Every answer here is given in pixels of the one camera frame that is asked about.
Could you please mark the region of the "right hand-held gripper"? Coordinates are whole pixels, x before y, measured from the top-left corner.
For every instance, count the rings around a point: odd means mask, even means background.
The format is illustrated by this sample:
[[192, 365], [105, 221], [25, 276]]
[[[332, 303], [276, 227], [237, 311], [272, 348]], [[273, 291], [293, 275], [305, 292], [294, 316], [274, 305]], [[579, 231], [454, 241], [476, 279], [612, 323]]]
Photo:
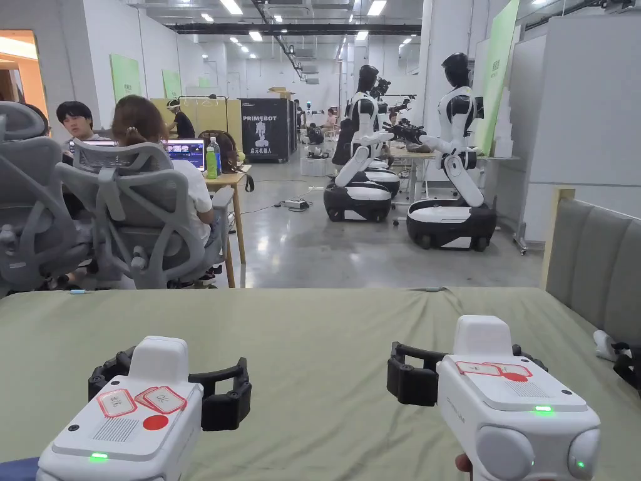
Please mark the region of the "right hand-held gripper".
[[438, 404], [475, 480], [591, 480], [600, 419], [544, 364], [511, 344], [494, 316], [464, 315], [450, 354], [391, 345], [386, 389], [399, 403]]

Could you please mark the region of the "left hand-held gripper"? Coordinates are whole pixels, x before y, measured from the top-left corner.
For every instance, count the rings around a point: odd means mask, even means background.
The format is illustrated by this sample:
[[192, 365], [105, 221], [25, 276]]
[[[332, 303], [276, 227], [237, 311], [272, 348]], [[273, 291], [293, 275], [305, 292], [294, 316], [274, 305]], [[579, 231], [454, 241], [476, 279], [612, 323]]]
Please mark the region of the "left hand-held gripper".
[[89, 402], [39, 456], [36, 479], [180, 480], [201, 431], [238, 429], [251, 394], [245, 357], [188, 375], [184, 340], [145, 337], [92, 372]]

